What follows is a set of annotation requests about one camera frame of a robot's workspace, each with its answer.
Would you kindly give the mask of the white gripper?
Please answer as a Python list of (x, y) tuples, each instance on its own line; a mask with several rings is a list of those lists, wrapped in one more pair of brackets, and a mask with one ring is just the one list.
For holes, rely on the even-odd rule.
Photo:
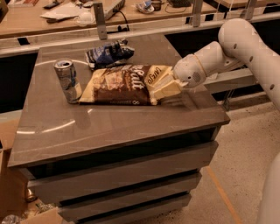
[(188, 54), (179, 60), (172, 69), (162, 71), (150, 87), (150, 102), (157, 105), (166, 97), (178, 95), (182, 88), (195, 88), (206, 80), (206, 74), (199, 59), (194, 54)]

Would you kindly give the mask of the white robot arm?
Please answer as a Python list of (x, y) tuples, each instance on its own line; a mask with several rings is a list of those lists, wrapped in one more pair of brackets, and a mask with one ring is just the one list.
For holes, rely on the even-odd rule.
[(219, 149), (203, 170), (226, 204), (226, 216), (210, 221), (280, 224), (280, 56), (249, 21), (229, 19), (216, 41), (176, 63), (173, 79), (193, 93), (197, 84), (238, 65), (249, 69), (264, 92), (234, 101), (232, 122), (220, 130)]

